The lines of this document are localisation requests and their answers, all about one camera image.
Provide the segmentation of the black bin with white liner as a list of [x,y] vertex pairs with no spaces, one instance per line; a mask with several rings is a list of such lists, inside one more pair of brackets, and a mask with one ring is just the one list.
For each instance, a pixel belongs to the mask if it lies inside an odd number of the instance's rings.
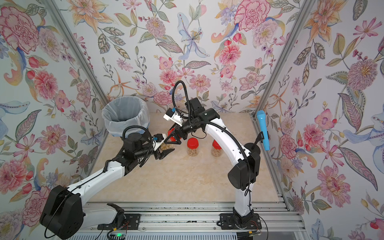
[[150,111],[147,103],[133,96],[123,96],[108,103],[102,109],[102,118],[109,134],[122,137],[123,130],[129,126],[148,128]]

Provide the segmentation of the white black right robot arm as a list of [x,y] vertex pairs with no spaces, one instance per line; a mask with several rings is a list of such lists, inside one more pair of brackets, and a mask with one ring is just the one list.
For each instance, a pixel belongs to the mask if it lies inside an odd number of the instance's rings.
[[186,103],[189,116],[185,119],[178,109],[169,108],[164,119],[174,122],[165,144],[180,145],[189,134],[198,129],[211,136],[222,148],[233,168],[228,173],[232,186],[236,189],[234,216],[240,222],[245,222],[253,215],[252,188],[259,174],[260,152],[249,150],[243,146],[228,130],[220,115],[212,108],[205,109],[198,101]]

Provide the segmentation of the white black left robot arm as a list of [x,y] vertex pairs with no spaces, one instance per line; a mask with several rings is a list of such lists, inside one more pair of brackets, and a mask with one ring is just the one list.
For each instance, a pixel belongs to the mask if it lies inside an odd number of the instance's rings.
[[117,155],[107,160],[102,169],[68,187],[58,185],[51,190],[40,217],[46,231],[66,240],[84,228],[97,225],[115,231],[128,223],[124,210],[116,204],[92,209],[85,206],[114,181],[128,175],[136,166],[142,167],[150,156],[162,160],[173,149],[160,149],[169,140],[166,134],[131,133],[122,140],[123,146]]

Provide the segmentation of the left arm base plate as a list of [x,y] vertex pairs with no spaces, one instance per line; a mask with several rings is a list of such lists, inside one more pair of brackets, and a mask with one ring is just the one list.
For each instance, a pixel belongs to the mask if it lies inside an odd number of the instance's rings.
[[138,230],[140,214],[120,214],[110,224],[100,224],[97,230]]

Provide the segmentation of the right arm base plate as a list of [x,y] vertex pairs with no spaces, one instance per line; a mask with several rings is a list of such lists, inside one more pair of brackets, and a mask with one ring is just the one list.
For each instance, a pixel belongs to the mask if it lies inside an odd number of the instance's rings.
[[242,217],[238,214],[220,214],[217,226],[222,230],[261,230],[262,224],[258,214],[249,213]]

